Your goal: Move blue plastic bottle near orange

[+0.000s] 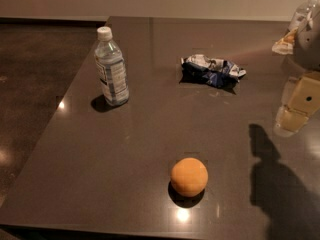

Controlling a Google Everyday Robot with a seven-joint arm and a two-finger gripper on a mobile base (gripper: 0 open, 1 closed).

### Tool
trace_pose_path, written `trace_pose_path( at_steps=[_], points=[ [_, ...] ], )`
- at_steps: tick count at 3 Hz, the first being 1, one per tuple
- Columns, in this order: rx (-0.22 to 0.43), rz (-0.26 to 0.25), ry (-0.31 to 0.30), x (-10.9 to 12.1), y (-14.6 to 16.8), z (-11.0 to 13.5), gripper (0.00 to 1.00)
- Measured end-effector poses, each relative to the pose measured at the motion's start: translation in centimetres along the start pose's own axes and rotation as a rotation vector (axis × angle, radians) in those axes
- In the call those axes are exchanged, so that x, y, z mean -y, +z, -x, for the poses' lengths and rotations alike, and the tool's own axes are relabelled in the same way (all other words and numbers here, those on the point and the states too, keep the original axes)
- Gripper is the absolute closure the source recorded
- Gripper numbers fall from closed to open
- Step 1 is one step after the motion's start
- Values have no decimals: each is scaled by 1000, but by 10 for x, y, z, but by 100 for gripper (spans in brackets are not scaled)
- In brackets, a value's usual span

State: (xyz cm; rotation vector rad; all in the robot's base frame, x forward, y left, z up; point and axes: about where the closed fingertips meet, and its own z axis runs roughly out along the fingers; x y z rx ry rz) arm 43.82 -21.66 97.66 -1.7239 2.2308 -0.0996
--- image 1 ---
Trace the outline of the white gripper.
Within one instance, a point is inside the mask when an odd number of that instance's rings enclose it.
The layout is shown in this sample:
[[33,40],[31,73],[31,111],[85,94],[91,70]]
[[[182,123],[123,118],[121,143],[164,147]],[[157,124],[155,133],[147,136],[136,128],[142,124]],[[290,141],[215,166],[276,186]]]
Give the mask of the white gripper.
[[299,78],[289,77],[284,86],[274,131],[281,137],[290,137],[320,109],[320,8],[313,8],[299,28],[290,30],[271,50],[280,55],[293,54],[301,67],[317,70]]

